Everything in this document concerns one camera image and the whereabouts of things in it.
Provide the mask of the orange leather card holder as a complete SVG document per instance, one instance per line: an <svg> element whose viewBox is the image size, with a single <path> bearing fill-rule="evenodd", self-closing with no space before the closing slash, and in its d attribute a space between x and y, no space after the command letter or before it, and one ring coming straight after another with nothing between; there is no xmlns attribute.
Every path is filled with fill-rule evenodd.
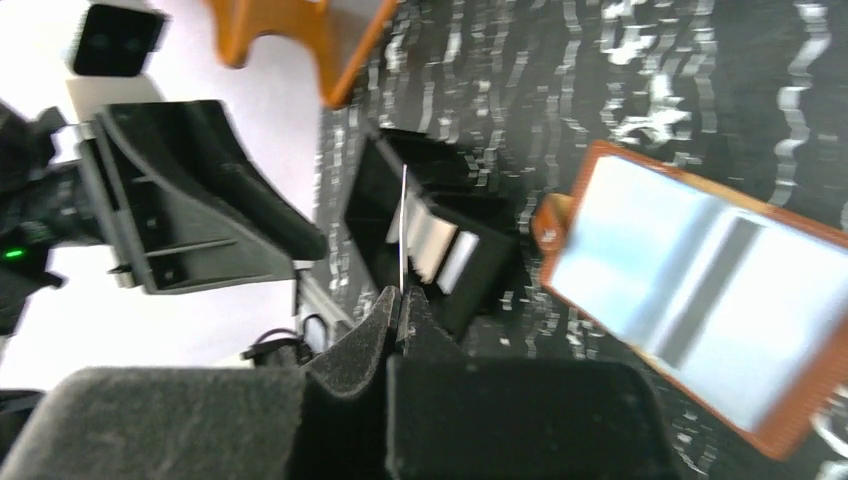
<svg viewBox="0 0 848 480"><path fill-rule="evenodd" d="M605 141L532 231L540 283L773 459L847 379L847 236Z"/></svg>

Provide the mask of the silver VIP credit card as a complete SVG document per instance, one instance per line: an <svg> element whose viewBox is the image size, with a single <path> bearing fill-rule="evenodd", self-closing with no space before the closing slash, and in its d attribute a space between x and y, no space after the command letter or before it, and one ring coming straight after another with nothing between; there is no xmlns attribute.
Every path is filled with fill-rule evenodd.
<svg viewBox="0 0 848 480"><path fill-rule="evenodd" d="M399 289L406 294L408 284L408 249L407 249L407 199L408 199L408 166L402 165L401 196L398 208L398 261Z"/></svg>

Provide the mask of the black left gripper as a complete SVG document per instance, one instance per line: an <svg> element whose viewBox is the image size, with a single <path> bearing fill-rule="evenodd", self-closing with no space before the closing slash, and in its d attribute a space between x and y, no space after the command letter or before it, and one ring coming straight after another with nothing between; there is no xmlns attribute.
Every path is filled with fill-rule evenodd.
<svg viewBox="0 0 848 480"><path fill-rule="evenodd" d="M1 330L13 332L29 295L63 285L52 248L100 243L113 274L151 295L291 280L293 261L202 185L201 143L183 119L98 112L75 161L51 164L66 126L51 107L27 120L1 105Z"/></svg>

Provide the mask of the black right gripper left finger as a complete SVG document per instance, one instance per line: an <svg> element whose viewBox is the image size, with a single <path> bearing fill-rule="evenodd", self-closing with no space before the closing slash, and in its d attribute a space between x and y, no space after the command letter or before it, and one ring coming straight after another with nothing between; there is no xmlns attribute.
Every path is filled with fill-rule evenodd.
<svg viewBox="0 0 848 480"><path fill-rule="evenodd" d="M398 289L302 366L82 370L41 400L5 479L382 479Z"/></svg>

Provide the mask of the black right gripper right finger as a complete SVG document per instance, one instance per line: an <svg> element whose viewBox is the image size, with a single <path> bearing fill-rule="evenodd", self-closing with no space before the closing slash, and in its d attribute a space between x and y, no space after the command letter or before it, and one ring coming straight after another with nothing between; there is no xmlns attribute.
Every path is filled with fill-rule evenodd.
<svg viewBox="0 0 848 480"><path fill-rule="evenodd" d="M388 287L391 479L678 479L657 399L610 361L470 357Z"/></svg>

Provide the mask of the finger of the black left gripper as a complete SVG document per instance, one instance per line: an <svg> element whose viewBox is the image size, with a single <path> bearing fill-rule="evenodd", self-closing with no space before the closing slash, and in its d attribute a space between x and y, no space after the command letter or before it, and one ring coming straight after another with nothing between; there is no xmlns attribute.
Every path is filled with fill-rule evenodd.
<svg viewBox="0 0 848 480"><path fill-rule="evenodd" d="M120 150L226 218L258 232L293 260L328 253L323 232L257 170L217 100L116 104L109 129Z"/></svg>

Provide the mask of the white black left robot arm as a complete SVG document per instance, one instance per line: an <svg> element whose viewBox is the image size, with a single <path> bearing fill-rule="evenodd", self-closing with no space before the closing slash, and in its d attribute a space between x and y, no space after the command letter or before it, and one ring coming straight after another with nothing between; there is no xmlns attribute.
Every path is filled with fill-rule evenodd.
<svg viewBox="0 0 848 480"><path fill-rule="evenodd" d="M299 326L325 320L307 272L325 236L255 168L219 101L165 101L144 74L165 23L142 1L84 3L68 59L75 160L54 162L59 109L2 107L3 336L32 294L63 285L47 266L60 246L110 246L112 274L151 295L291 280Z"/></svg>

